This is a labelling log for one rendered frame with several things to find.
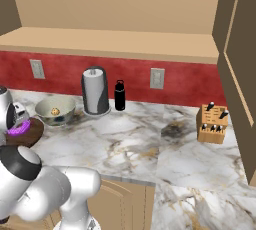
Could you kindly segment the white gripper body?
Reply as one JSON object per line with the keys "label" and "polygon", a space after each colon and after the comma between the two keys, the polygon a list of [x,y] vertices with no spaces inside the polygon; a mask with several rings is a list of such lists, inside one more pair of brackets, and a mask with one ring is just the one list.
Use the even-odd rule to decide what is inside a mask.
{"label": "white gripper body", "polygon": [[29,119],[29,114],[26,110],[18,110],[15,126],[22,124],[24,121],[26,121],[28,119]]}

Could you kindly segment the purple donut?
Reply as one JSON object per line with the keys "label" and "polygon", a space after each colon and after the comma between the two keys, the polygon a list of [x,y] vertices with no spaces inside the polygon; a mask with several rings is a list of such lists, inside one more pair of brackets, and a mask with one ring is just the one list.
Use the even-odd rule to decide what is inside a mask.
{"label": "purple donut", "polygon": [[8,130],[7,133],[11,136],[18,136],[18,135],[24,134],[29,129],[30,129],[30,121],[26,120],[26,121],[23,121],[19,127],[14,127]]}

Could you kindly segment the dark brown bowl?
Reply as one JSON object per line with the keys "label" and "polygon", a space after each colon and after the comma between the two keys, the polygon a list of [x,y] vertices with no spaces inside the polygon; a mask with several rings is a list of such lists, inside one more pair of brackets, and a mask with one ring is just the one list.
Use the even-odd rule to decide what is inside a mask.
{"label": "dark brown bowl", "polygon": [[32,147],[39,141],[44,132],[44,124],[36,119],[30,117],[30,129],[22,135],[11,136],[8,133],[5,134],[7,145],[23,145],[26,147]]}

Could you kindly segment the pale green bowl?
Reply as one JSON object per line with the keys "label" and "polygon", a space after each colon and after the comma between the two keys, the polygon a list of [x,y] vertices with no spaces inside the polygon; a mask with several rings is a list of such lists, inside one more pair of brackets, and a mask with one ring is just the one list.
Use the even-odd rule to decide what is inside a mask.
{"label": "pale green bowl", "polygon": [[64,95],[44,98],[35,106],[39,118],[49,126],[60,126],[70,122],[76,108],[75,100]]}

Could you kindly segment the white paper towel roll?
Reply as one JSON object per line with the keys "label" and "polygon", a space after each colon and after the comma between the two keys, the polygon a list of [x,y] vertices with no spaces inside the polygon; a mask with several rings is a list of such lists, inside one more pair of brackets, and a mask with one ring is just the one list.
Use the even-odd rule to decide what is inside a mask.
{"label": "white paper towel roll", "polygon": [[102,92],[102,74],[100,69],[88,69],[83,73],[86,104],[90,113],[97,112],[97,104]]}

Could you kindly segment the dark grey paper towel holder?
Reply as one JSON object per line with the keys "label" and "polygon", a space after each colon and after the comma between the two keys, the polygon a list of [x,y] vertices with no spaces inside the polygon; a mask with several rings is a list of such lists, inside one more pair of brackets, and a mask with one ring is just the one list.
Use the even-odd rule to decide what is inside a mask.
{"label": "dark grey paper towel holder", "polygon": [[105,70],[100,66],[87,68],[81,77],[84,112],[100,117],[110,112],[108,81]]}

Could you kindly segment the black bottle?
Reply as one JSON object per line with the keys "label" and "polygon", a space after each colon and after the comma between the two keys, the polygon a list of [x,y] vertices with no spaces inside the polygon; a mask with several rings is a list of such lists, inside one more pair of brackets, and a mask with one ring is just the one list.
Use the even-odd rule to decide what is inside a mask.
{"label": "black bottle", "polygon": [[124,81],[118,80],[115,84],[115,109],[118,111],[123,111],[125,109],[125,87]]}

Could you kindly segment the brown open cupboard door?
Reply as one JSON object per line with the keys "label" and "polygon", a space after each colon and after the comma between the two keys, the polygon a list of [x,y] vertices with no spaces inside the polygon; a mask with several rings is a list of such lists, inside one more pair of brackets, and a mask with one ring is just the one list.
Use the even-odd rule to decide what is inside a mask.
{"label": "brown open cupboard door", "polygon": [[256,0],[219,0],[213,38],[247,181],[256,187]]}
{"label": "brown open cupboard door", "polygon": [[21,27],[15,0],[0,0],[0,36]]}

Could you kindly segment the tan base cupboard door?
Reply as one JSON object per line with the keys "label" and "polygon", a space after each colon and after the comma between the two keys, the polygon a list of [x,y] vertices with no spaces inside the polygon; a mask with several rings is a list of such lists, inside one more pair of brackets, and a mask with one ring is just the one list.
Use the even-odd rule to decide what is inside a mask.
{"label": "tan base cupboard door", "polygon": [[154,193],[152,186],[103,179],[88,207],[102,230],[150,230]]}

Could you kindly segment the wooden knife block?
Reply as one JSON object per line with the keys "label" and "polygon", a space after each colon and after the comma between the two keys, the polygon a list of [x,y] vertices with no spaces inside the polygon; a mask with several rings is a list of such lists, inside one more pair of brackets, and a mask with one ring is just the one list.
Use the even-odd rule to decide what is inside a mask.
{"label": "wooden knife block", "polygon": [[[227,110],[226,106],[217,106],[214,103],[214,107],[210,111],[206,111],[208,104],[202,104],[197,116],[197,140],[199,142],[222,144],[226,135],[226,128],[228,126],[228,115],[223,119],[219,119],[221,113]],[[207,124],[207,129],[202,130],[202,125]],[[220,132],[211,131],[213,125],[223,126]]]}

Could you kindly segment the grey wall outlet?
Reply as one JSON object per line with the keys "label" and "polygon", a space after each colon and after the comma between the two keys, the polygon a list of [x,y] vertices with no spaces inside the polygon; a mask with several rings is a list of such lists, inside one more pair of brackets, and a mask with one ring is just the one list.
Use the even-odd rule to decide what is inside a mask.
{"label": "grey wall outlet", "polygon": [[33,76],[35,79],[44,79],[45,78],[43,65],[40,60],[31,59],[30,65],[31,65],[32,73],[33,73]]}
{"label": "grey wall outlet", "polygon": [[150,69],[150,88],[163,89],[164,88],[165,70],[162,68]]}

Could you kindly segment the tan open wall cupboard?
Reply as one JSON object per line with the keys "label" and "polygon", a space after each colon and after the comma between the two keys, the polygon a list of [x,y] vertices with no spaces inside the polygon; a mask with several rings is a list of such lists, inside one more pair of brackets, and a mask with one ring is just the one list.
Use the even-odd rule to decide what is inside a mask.
{"label": "tan open wall cupboard", "polygon": [[218,0],[15,0],[0,50],[214,64]]}

